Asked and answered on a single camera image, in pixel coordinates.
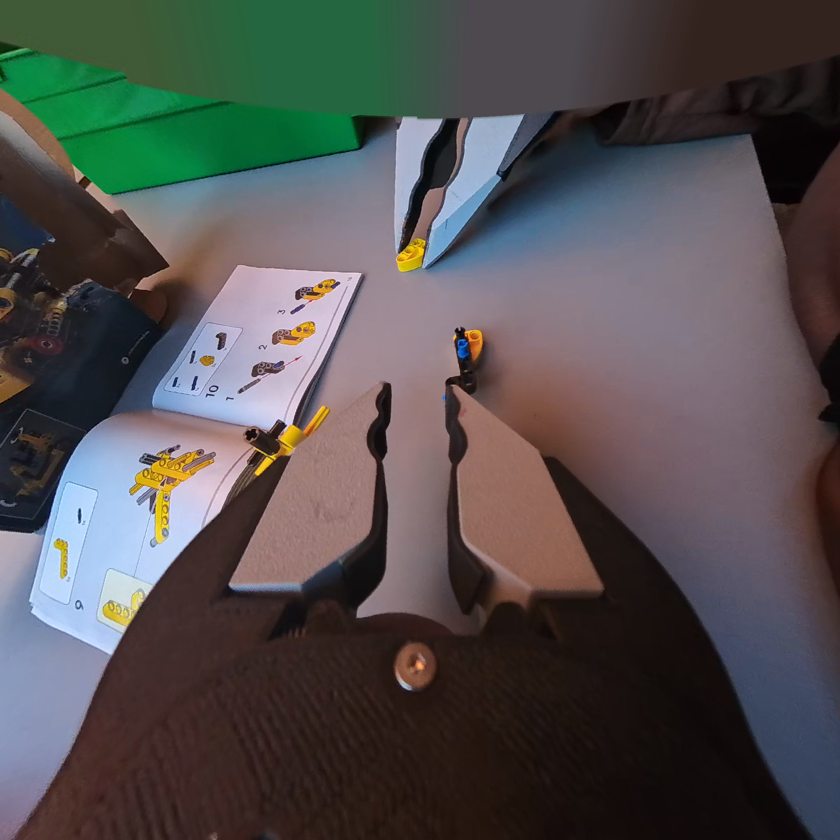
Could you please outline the person's left forearm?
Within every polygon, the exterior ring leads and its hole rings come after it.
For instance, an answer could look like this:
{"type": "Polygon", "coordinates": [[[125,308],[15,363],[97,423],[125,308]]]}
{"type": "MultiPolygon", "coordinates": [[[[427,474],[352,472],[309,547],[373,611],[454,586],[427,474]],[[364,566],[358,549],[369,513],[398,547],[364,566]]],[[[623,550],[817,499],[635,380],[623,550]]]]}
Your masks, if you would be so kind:
{"type": "Polygon", "coordinates": [[[816,480],[826,560],[839,591],[839,146],[796,210],[785,240],[791,304],[828,403],[819,419],[836,428],[816,480]]]}

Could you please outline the person's right forearm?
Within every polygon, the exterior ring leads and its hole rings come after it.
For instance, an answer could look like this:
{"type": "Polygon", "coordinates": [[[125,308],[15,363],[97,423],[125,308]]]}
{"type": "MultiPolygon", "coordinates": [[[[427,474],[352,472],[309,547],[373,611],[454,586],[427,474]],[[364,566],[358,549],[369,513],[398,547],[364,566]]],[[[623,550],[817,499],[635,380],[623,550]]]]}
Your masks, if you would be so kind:
{"type": "Polygon", "coordinates": [[[838,128],[839,56],[618,102],[593,113],[589,121],[605,145],[650,145],[753,133],[788,118],[838,128]]]}

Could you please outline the lego instruction booklet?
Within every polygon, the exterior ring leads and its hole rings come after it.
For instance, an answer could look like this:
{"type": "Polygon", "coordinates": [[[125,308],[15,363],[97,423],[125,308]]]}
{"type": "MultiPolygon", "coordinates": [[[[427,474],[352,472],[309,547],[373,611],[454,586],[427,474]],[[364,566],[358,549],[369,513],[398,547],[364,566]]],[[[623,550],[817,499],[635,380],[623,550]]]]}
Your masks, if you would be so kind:
{"type": "Polygon", "coordinates": [[[60,479],[30,611],[111,654],[177,555],[254,478],[245,438],[301,421],[360,288],[340,271],[238,266],[157,385],[95,426],[60,479]]]}

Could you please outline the black and yellow lego subassembly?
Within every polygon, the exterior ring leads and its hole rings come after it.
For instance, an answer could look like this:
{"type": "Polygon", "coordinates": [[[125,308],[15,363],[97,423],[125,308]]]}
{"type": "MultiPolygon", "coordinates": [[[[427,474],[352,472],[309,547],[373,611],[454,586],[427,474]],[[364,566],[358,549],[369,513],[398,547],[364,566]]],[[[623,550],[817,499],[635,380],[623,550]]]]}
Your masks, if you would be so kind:
{"type": "Polygon", "coordinates": [[[484,349],[484,335],[479,329],[459,327],[454,334],[454,347],[458,363],[457,375],[447,378],[446,386],[457,386],[468,395],[477,390],[477,367],[484,349]]]}

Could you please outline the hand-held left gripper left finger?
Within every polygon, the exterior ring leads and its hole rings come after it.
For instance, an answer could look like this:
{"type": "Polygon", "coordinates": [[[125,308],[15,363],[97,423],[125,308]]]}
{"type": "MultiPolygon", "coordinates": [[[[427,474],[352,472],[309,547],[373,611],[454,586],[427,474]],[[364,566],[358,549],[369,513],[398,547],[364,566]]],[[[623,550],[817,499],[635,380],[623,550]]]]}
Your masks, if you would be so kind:
{"type": "Polygon", "coordinates": [[[289,458],[229,584],[356,610],[385,572],[383,460],[392,387],[380,382],[289,458]]]}

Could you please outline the dark torn lego box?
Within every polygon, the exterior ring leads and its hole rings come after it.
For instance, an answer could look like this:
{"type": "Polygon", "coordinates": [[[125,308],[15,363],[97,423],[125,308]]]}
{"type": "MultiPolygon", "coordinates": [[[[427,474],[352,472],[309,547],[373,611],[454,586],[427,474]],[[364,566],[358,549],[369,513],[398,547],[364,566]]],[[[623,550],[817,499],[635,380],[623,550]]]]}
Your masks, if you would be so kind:
{"type": "Polygon", "coordinates": [[[36,532],[84,435],[162,335],[168,267],[130,217],[1,93],[1,529],[36,532]]]}

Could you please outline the green box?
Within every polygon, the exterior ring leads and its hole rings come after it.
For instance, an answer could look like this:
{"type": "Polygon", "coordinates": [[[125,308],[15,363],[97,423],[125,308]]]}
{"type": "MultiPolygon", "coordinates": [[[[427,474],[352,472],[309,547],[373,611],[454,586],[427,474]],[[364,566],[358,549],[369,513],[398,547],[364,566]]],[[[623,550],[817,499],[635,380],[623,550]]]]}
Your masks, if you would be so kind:
{"type": "Polygon", "coordinates": [[[144,87],[119,70],[2,44],[2,89],[105,193],[125,193],[359,149],[362,117],[144,87]]]}

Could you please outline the large yellow lego assembly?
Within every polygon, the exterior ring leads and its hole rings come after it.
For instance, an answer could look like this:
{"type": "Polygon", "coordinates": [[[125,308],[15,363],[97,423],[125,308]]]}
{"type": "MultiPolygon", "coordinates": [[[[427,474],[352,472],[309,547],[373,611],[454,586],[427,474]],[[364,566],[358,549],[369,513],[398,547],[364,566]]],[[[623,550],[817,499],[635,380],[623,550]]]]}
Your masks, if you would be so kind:
{"type": "Polygon", "coordinates": [[[250,427],[244,440],[250,447],[245,467],[228,492],[222,509],[226,508],[255,478],[261,476],[279,459],[291,456],[294,449],[307,440],[326,420],[330,410],[321,406],[307,426],[300,428],[277,420],[270,429],[250,427]]]}

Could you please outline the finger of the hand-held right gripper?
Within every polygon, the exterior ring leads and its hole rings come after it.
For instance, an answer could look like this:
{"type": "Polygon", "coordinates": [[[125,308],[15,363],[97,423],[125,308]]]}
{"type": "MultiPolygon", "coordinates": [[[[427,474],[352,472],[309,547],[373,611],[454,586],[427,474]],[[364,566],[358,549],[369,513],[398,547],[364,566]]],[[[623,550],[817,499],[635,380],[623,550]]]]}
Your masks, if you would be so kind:
{"type": "Polygon", "coordinates": [[[555,112],[529,112],[467,120],[458,142],[453,174],[432,220],[423,267],[429,268],[453,245],[470,219],[503,183],[513,165],[550,128],[555,112]]]}
{"type": "Polygon", "coordinates": [[[425,256],[442,256],[445,225],[459,206],[463,120],[404,117],[395,135],[394,240],[400,253],[416,239],[425,256]]]}

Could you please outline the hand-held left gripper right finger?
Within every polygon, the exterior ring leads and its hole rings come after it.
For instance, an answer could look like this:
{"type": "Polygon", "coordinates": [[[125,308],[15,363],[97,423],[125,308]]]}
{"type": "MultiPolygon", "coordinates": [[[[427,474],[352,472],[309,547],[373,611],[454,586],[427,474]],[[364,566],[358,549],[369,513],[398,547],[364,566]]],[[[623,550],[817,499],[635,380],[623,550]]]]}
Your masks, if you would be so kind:
{"type": "Polygon", "coordinates": [[[448,577],[459,610],[596,599],[604,584],[540,452],[449,385],[448,577]]]}

